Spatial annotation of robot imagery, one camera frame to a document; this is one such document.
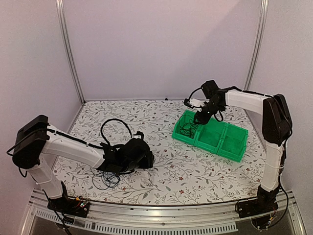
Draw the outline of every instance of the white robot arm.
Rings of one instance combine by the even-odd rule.
[[[124,123],[118,119],[110,120]],[[135,135],[140,138],[132,138],[126,144],[111,146],[104,137],[107,143],[95,145],[58,130],[48,123],[48,117],[40,115],[18,131],[16,144],[7,154],[12,156],[16,166],[25,169],[43,189],[49,199],[49,209],[86,217],[88,200],[79,197],[77,202],[76,199],[68,198],[65,185],[55,177],[45,158],[58,155],[117,175],[132,173],[135,168],[153,167],[154,156],[143,140],[143,134],[137,132]]]
[[[208,102],[192,99],[192,94],[202,90]],[[195,123],[207,124],[217,112],[221,114],[226,106],[239,107],[262,115],[262,133],[266,141],[266,163],[258,199],[238,204],[239,216],[247,217],[269,212],[278,208],[275,202],[280,189],[280,175],[286,158],[287,139],[292,134],[292,122],[283,95],[265,95],[242,91],[236,87],[220,89],[215,81],[207,81],[196,89],[184,104],[196,108]]]

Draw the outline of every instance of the black wire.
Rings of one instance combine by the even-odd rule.
[[[100,128],[100,134],[101,134],[102,138],[107,142],[108,145],[111,145],[111,144],[110,144],[110,142],[107,140],[107,138],[106,138],[106,137],[104,136],[104,134],[103,134],[103,127],[104,127],[105,124],[107,124],[109,121],[119,121],[119,122],[123,123],[124,126],[127,128],[129,134],[131,135],[131,138],[133,137],[130,128],[128,127],[128,125],[127,125],[123,120],[117,119],[117,118],[108,119],[108,120],[106,120],[106,121],[102,124],[102,126],[101,126],[101,128]]]
[[[287,122],[287,124],[288,124],[288,126],[289,126],[289,128],[290,128],[290,133],[289,133],[289,136],[286,138],[286,140],[292,135],[292,124],[289,122],[288,118],[287,118],[286,115],[285,115],[285,112],[284,112],[283,109],[280,107],[280,104],[279,104],[278,100],[277,100],[274,96],[268,95],[268,94],[262,94],[262,93],[258,93],[258,92],[253,92],[253,91],[241,90],[241,89],[239,89],[238,87],[235,87],[235,86],[233,86],[233,87],[231,87],[231,88],[234,89],[234,90],[238,90],[238,91],[240,91],[240,92],[244,92],[244,93],[258,94],[258,95],[262,95],[262,96],[265,96],[265,97],[273,98],[274,101],[275,101],[276,104],[277,104],[277,107],[278,107],[279,111],[280,111],[281,114],[283,115],[284,119],[286,120],[286,122]]]
[[[23,176],[24,178],[26,178],[27,177],[27,171],[25,172],[25,174],[23,175],[23,173],[22,173],[22,171],[21,171],[21,168],[19,167],[19,172],[20,172],[20,174],[21,174],[21,176]]]
[[[190,101],[192,95],[193,95],[196,91],[198,91],[198,90],[200,90],[200,89],[201,89],[201,87],[199,87],[199,88],[195,89],[193,92],[191,92],[191,94],[190,94],[188,100]]]
[[[52,129],[47,129],[47,131],[49,131],[49,132],[51,132],[53,134],[59,135],[59,136],[63,136],[63,137],[69,138],[70,140],[77,141],[79,143],[88,145],[88,146],[93,147],[93,148],[103,149],[103,147],[101,147],[101,146],[98,146],[98,145],[95,145],[95,144],[92,144],[92,143],[87,143],[86,141],[84,141],[84,140],[82,140],[80,138],[76,138],[74,136],[68,135],[68,134],[60,132],[60,131],[55,131],[55,130],[52,130]]]
[[[130,171],[127,171],[127,172],[120,172],[119,175],[129,175],[129,174],[132,174],[134,173],[134,169],[130,170]]]
[[[25,136],[23,139],[21,139],[19,142],[17,142],[14,146],[12,146],[8,151],[6,151],[6,154],[9,155],[9,156],[13,156],[13,154],[10,153],[13,149],[15,149],[25,139],[27,139],[31,135],[33,135],[33,134],[35,134],[37,132],[40,132],[40,131],[46,131],[46,128],[41,128],[41,129],[37,129],[37,130],[34,130],[34,131],[30,132],[27,136]]]
[[[51,207],[52,207],[52,210],[54,211],[54,213],[57,215],[57,217],[59,218],[59,220],[62,222],[62,225],[63,225],[63,229],[64,231],[66,232],[67,235],[72,235],[72,233],[68,230],[64,220],[59,216],[59,214],[57,213],[57,211],[55,210],[53,204],[52,204],[52,201],[51,199],[48,197],[47,193],[45,192],[45,190],[43,189],[44,193],[45,193],[45,196],[48,200],[48,202],[50,203]]]
[[[216,121],[219,121],[219,122],[224,121],[223,114],[221,113],[220,110],[219,110],[219,114],[220,114],[220,116],[221,116],[221,120],[218,120],[218,118],[216,117],[216,114],[215,114],[214,117],[215,117]]]
[[[274,227],[276,224],[278,224],[285,216],[285,214],[287,213],[287,210],[288,210],[288,205],[289,205],[289,197],[288,197],[288,194],[287,192],[285,191],[285,189],[283,188],[281,182],[280,182],[280,176],[278,177],[278,183],[279,183],[279,186],[280,188],[282,189],[282,191],[284,192],[284,194],[286,195],[286,198],[287,198],[287,205],[286,205],[286,208],[285,208],[285,211],[283,213],[283,215],[279,218],[279,220],[275,223],[275,224],[270,224],[268,226],[268,228],[271,228],[271,227]]]
[[[73,224],[75,220],[73,218],[67,217],[65,214],[71,214],[71,213],[74,213],[74,212],[81,209],[81,207],[79,205],[82,203],[83,197],[79,196],[78,198],[79,198],[79,202],[77,203],[76,206],[72,206],[71,208],[69,208],[69,206],[71,206],[71,204],[68,204],[67,207],[63,208],[63,212],[61,214],[63,216],[63,220],[65,220],[68,223]]]
[[[196,130],[198,128],[198,125],[199,124],[195,124],[193,122],[193,116],[191,115],[188,115],[188,114],[184,114],[183,116],[181,116],[180,118],[183,118],[183,117],[190,117],[189,119],[189,122],[186,122],[184,123],[183,126],[180,125],[180,122],[178,121],[178,124],[179,124],[179,133],[184,135],[184,136],[187,136],[191,139],[194,138],[195,136],[195,133],[196,133]]]
[[[120,176],[113,172],[100,171],[100,172],[95,173],[92,171],[92,168],[90,170],[93,173],[91,181],[93,185],[99,190],[107,190],[109,188],[115,188],[121,180]],[[98,187],[95,182],[96,178],[100,178],[98,179],[98,181],[101,180],[102,183],[106,186],[106,188]]]

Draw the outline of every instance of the white backdrop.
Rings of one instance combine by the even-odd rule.
[[[86,100],[185,98],[204,81],[243,87],[260,0],[67,0]]]
[[[80,103],[62,42],[55,0],[0,4],[0,234],[17,235],[35,186],[6,151],[39,114],[66,131]]]
[[[286,97],[293,122],[282,181],[313,234],[313,1],[273,0],[251,90]],[[252,121],[261,130],[260,116]]]

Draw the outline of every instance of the patterned table surface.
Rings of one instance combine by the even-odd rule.
[[[225,121],[249,131],[246,152],[237,163],[172,139],[175,123],[185,109],[182,101],[87,102],[72,135],[100,143],[101,124],[109,118],[122,119],[133,133],[145,134],[156,159],[154,168],[121,176],[118,186],[107,190],[93,185],[95,170],[80,162],[59,157],[54,173],[64,181],[69,195],[116,203],[202,204],[255,196],[263,176],[265,152],[244,110],[228,107],[224,112]],[[109,122],[104,129],[111,144],[126,143],[130,138],[119,122]]]

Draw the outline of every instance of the green storage tray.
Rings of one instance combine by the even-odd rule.
[[[214,118],[211,118],[206,125],[194,125],[192,124],[194,115],[194,112],[186,110],[176,123],[172,137],[240,162],[246,151],[248,131],[227,122],[218,122]],[[185,129],[189,126],[193,128],[186,133]]]
[[[228,124],[228,128],[225,131],[223,141],[217,154],[240,162],[246,151],[247,138],[248,131],[246,129]]]
[[[172,138],[194,145],[196,138],[198,137],[199,132],[197,132],[198,129],[202,129],[201,125],[198,125],[195,129],[193,129],[191,132],[192,135],[186,136],[183,134],[183,131],[181,131],[181,128],[186,128],[189,126],[189,123],[193,123],[194,121],[194,115],[196,113],[185,110],[183,115],[179,118],[178,122],[176,123],[174,127],[174,131],[172,134]]]
[[[217,154],[223,142],[223,136],[226,129],[226,122],[218,122],[215,118],[211,118],[206,125],[202,125],[194,145]]]

